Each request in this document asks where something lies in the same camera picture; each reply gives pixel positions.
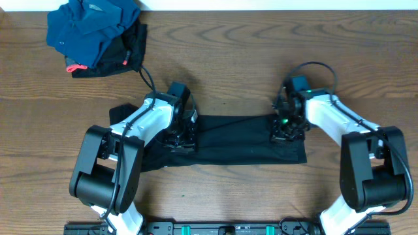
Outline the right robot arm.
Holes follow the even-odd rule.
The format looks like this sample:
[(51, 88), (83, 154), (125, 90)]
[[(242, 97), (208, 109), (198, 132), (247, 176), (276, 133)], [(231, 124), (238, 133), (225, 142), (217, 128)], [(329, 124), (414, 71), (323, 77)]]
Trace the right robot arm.
[(340, 147), (340, 196), (319, 215), (310, 234), (354, 234), (373, 216), (406, 212), (413, 180), (402, 131), (363, 119), (327, 89), (279, 92), (279, 140), (294, 140), (309, 127), (324, 131)]

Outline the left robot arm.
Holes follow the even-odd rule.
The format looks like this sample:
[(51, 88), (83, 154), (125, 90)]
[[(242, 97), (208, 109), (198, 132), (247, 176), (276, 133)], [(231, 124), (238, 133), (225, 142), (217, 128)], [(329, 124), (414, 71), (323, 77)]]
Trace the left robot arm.
[(174, 153), (197, 150), (197, 111), (184, 110), (192, 98), (188, 89), (154, 91), (119, 123), (109, 128), (93, 125), (86, 131), (69, 192), (105, 223), (79, 228), (76, 234), (140, 234), (144, 219), (133, 201), (144, 149), (157, 142)]

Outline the black t-shirt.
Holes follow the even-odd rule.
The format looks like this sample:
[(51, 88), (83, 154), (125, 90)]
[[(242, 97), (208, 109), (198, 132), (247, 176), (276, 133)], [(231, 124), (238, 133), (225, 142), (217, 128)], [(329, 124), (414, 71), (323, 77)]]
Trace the black t-shirt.
[(271, 142), (274, 115), (198, 116), (198, 152), (174, 153), (163, 145), (163, 132), (178, 117), (169, 104), (140, 108), (124, 104), (109, 111), (111, 129), (120, 134), (128, 121), (127, 136), (145, 141), (141, 170), (191, 165), (293, 165), (306, 163), (304, 141)]

